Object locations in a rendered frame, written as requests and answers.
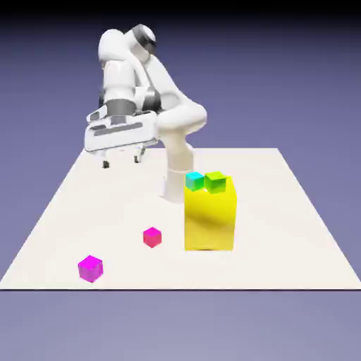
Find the small green cube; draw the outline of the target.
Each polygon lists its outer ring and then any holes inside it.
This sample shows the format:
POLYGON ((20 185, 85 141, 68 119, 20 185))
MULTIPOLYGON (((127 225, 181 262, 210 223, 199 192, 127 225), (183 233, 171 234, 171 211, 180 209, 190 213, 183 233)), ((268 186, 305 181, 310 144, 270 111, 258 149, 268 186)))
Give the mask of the small green cube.
POLYGON ((210 194, 226 191, 226 176, 220 171, 205 173, 204 186, 210 194))

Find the small magenta cube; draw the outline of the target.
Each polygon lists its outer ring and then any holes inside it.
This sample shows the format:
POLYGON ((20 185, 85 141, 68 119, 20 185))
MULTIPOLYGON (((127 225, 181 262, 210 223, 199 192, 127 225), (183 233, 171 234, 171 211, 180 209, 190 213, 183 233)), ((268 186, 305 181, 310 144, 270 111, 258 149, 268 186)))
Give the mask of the small magenta cube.
POLYGON ((103 274, 103 262, 92 255, 88 255, 78 263, 78 273, 81 279, 94 283, 103 274))

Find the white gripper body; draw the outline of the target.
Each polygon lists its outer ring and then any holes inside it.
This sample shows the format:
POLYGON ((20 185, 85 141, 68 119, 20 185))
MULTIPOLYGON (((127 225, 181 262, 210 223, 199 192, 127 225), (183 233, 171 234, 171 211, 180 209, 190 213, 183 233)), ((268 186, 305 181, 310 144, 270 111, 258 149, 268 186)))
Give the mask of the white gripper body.
POLYGON ((118 147, 153 145, 158 141, 157 114, 117 115, 90 122, 85 129, 84 149, 89 153, 118 147))

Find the large yellow box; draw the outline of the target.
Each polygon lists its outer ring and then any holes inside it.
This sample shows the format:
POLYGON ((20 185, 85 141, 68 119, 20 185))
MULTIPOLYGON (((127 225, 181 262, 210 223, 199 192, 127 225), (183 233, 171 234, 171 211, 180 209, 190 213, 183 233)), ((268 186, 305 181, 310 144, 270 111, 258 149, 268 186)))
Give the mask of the large yellow box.
POLYGON ((217 194, 205 187, 193 192, 184 185, 185 249, 231 251, 236 209, 237 194, 230 176, 226 176, 226 191, 217 194))

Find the small pink cube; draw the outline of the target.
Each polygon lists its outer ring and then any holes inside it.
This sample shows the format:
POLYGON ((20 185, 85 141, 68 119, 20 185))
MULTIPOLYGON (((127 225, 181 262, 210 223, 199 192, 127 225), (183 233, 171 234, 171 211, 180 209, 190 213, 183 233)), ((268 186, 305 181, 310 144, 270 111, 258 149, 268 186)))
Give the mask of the small pink cube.
POLYGON ((161 231, 155 227, 148 228, 143 231, 143 243, 150 248, 161 244, 161 231))

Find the small cyan cube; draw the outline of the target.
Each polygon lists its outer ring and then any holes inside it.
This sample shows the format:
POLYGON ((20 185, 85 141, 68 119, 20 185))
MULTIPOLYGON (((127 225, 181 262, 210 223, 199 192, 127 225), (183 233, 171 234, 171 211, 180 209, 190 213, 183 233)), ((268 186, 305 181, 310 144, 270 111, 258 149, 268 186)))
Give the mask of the small cyan cube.
POLYGON ((204 175, 198 172, 190 172, 185 175, 185 186, 191 191, 204 188, 204 175))

